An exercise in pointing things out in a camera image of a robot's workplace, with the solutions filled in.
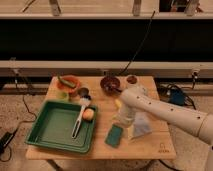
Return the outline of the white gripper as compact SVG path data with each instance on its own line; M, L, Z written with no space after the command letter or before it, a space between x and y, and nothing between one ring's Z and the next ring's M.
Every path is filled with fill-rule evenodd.
M117 114L113 115L112 117L113 123L123 128L130 127L133 124L134 120L135 120L135 113L129 113L129 112L119 111ZM128 140L131 140L134 138L133 128L127 129L127 138Z

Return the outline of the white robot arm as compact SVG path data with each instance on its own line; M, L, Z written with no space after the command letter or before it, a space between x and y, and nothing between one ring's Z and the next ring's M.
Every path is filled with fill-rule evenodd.
M137 111L147 111L198 137L210 145L205 171L213 171L213 114L155 100L147 96L143 86L133 86L123 90L116 88L115 91L119 92L122 102L118 113L121 123L130 125L135 120Z

